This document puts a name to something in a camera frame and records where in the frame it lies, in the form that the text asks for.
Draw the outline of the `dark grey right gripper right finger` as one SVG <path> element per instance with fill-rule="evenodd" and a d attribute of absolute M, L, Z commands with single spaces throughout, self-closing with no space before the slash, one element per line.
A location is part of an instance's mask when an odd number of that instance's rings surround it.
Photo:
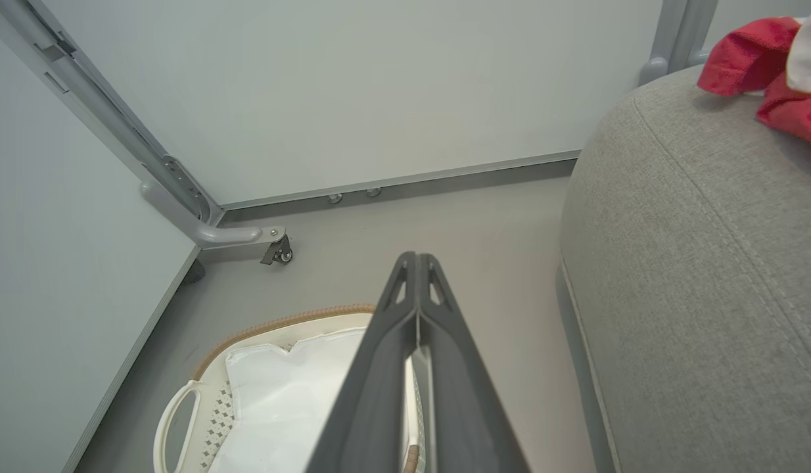
<path fill-rule="evenodd" d="M 418 255 L 418 352 L 429 370 L 429 469 L 528 472 L 439 261 Z"/>

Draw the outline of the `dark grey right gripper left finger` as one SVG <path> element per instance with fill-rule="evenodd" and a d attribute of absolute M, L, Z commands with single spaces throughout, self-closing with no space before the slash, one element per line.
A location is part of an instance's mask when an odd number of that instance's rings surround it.
<path fill-rule="evenodd" d="M 406 359 L 417 348 L 417 254 L 396 260 L 308 472 L 400 472 Z"/>

